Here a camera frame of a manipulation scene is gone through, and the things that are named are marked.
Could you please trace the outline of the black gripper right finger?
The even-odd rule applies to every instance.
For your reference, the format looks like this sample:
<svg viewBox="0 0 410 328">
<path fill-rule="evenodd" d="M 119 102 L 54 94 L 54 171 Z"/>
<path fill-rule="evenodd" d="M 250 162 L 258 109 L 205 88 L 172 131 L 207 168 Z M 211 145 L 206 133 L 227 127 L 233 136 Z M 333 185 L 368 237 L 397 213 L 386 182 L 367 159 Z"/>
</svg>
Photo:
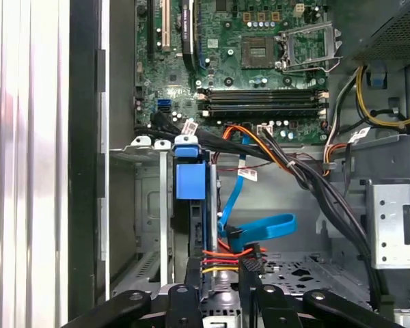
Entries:
<svg viewBox="0 0 410 328">
<path fill-rule="evenodd" d="M 286 295 L 273 284 L 263 284 L 255 258 L 238 261 L 238 292 L 243 327 L 399 327 L 328 290 L 305 292 L 302 300 Z"/>
</svg>

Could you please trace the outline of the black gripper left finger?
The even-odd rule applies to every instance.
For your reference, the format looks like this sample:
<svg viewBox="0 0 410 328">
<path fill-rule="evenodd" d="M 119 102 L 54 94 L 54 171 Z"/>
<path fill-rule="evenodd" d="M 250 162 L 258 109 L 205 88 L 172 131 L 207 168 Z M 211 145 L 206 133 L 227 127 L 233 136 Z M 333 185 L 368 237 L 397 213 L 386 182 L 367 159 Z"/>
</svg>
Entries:
<svg viewBox="0 0 410 328">
<path fill-rule="evenodd" d="M 73 327 L 201 327 L 199 258 L 189 258 L 182 284 L 165 285 L 152 297 L 127 290 L 72 319 Z"/>
</svg>

